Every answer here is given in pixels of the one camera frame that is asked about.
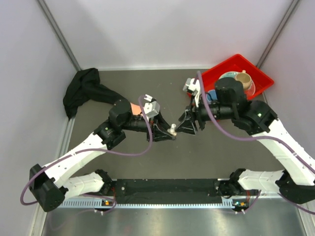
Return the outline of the white nail polish cap brush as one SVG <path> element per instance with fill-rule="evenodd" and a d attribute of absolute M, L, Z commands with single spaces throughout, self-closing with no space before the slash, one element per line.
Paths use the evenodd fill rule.
<path fill-rule="evenodd" d="M 175 133 L 176 132 L 176 124 L 171 124 L 170 126 L 170 133 Z"/>

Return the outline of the beige nail polish bottle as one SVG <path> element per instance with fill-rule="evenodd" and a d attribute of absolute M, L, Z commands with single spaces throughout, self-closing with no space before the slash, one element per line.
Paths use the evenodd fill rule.
<path fill-rule="evenodd" d="M 174 132 L 171 132 L 170 130 L 167 130 L 167 132 L 168 132 L 169 134 L 173 135 L 174 137 L 177 136 L 177 133 L 176 133 L 175 131 L 174 131 Z"/>

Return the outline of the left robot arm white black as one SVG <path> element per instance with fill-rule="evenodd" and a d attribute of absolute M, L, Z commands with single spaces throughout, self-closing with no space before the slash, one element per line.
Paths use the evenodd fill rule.
<path fill-rule="evenodd" d="M 113 191 L 113 181 L 104 170 L 74 177 L 74 174 L 98 156 L 112 152 L 125 138 L 126 130 L 145 132 L 150 143 L 176 139 L 176 125 L 169 125 L 160 113 L 155 99 L 149 100 L 139 115 L 133 115 L 131 104 L 120 99 L 109 111 L 108 119 L 82 143 L 41 167 L 30 169 L 29 190 L 45 212 L 59 207 L 64 200 L 81 195 L 106 196 Z"/>

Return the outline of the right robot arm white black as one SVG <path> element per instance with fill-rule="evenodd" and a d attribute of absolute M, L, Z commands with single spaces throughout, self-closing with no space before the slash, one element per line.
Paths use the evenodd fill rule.
<path fill-rule="evenodd" d="M 207 101 L 197 78 L 188 78 L 183 90 L 191 95 L 190 104 L 179 118 L 176 132 L 195 135 L 207 121 L 229 119 L 249 135 L 246 141 L 259 141 L 284 167 L 274 172 L 237 169 L 219 186 L 220 193 L 275 192 L 295 204 L 315 199 L 315 160 L 292 138 L 268 104 L 249 101 L 241 82 L 230 77 L 215 82 L 217 98 L 213 102 Z"/>

